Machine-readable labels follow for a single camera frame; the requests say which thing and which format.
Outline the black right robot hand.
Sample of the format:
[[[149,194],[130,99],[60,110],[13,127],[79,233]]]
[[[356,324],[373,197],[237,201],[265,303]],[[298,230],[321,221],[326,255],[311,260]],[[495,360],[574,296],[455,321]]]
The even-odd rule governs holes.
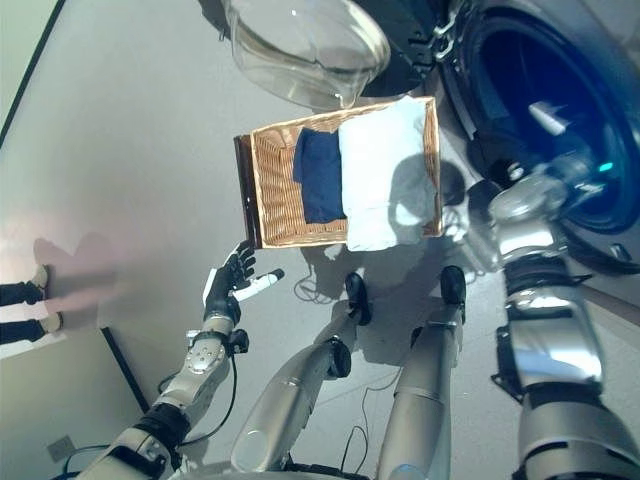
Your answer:
[[[614,132],[598,112],[547,100],[535,101],[527,110],[547,134],[551,163],[567,182],[595,178],[610,181],[619,175]]]

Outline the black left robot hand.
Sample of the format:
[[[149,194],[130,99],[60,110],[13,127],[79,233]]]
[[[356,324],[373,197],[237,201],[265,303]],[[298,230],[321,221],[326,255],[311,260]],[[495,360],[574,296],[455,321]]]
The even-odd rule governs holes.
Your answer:
[[[255,251],[249,240],[239,242],[226,260],[209,271],[202,293],[203,320],[229,319],[234,325],[241,317],[240,303],[282,280],[285,272],[274,269],[255,276]]]

